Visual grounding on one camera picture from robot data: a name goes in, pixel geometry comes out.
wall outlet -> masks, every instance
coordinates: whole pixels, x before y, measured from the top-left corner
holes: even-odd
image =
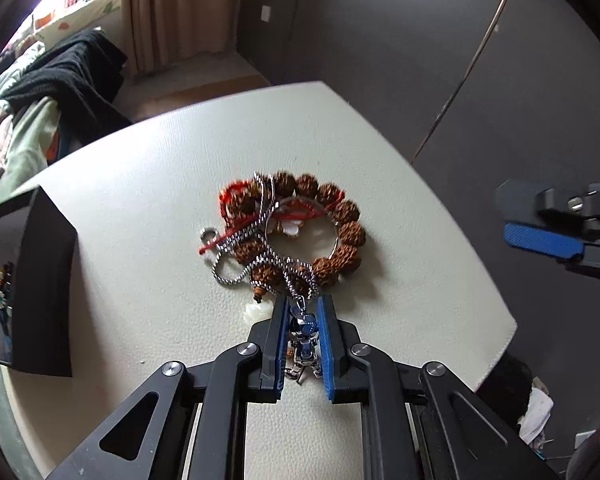
[[[271,7],[268,5],[262,6],[262,12],[260,12],[260,19],[263,22],[269,23],[269,19],[271,18]]]
[[[592,431],[583,431],[582,433],[577,433],[576,434],[576,441],[573,444],[573,449],[578,449],[580,447],[580,445],[587,440],[591,435],[593,435],[596,432],[596,430],[592,430]]]

blue gripper pad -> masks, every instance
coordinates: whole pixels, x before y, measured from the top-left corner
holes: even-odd
[[[582,256],[584,253],[584,244],[577,238],[526,225],[504,224],[504,239],[510,246],[564,260]]]
[[[318,297],[317,306],[318,334],[320,337],[320,360],[322,361],[322,380],[324,389],[327,391],[327,398],[333,400],[333,354],[331,353],[331,334],[327,325],[327,317],[324,313],[324,300]]]
[[[276,355],[276,361],[278,366],[276,367],[276,383],[275,389],[278,393],[278,398],[282,394],[282,388],[285,386],[285,367],[286,367],[286,347],[287,347],[287,335],[289,330],[289,299],[285,300],[285,308],[282,314],[282,323],[280,324],[280,335],[278,336],[278,348]]]

black sweater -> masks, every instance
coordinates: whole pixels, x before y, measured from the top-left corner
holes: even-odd
[[[61,112],[61,133],[89,144],[131,124],[111,104],[122,86],[125,61],[101,31],[78,32],[37,58],[1,98],[17,111],[52,97]]]

metal screw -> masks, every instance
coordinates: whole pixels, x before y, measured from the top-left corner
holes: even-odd
[[[240,343],[238,345],[238,354],[240,355],[252,355],[258,351],[258,345],[247,341],[246,343]]]
[[[356,343],[351,347],[351,353],[359,357],[364,357],[371,353],[371,347],[366,343]]]
[[[169,361],[162,365],[162,373],[168,377],[179,374],[181,369],[182,365],[177,361]]]
[[[579,196],[574,196],[567,202],[567,206],[573,212],[578,212],[582,209],[582,199]]]
[[[440,377],[440,375],[444,375],[444,373],[446,372],[445,365],[437,361],[427,363],[426,370],[427,374],[433,375],[434,377]]]

metal key ring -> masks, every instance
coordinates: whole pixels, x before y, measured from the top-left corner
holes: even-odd
[[[211,238],[211,240],[208,240],[208,236],[212,234],[213,238]],[[213,242],[214,240],[217,240],[220,237],[220,231],[218,231],[218,229],[216,229],[215,227],[205,227],[204,229],[202,229],[202,231],[200,231],[200,240],[202,240],[203,244],[209,243],[209,242]]]
[[[318,202],[317,200],[314,200],[313,198],[309,198],[306,196],[288,196],[288,197],[283,198],[282,200],[278,200],[276,202],[275,206],[273,206],[273,209],[269,212],[269,215],[267,216],[267,221],[264,224],[265,242],[267,243],[268,246],[270,246],[269,238],[268,238],[269,237],[269,222],[273,218],[274,213],[280,208],[280,206],[283,206],[288,202],[292,202],[293,200],[298,200],[299,202],[305,202],[307,204],[316,206],[317,209],[322,211],[324,213],[324,215],[331,221],[331,224],[333,225],[333,233],[335,234],[335,237],[336,237],[336,239],[333,243],[333,249],[331,250],[331,254],[329,255],[329,258],[331,258],[333,256],[333,254],[335,253],[336,249],[338,248],[338,246],[340,245],[340,237],[338,236],[338,225],[336,224],[336,221],[333,219],[333,217],[329,214],[329,212],[324,208],[324,206],[320,202]]]

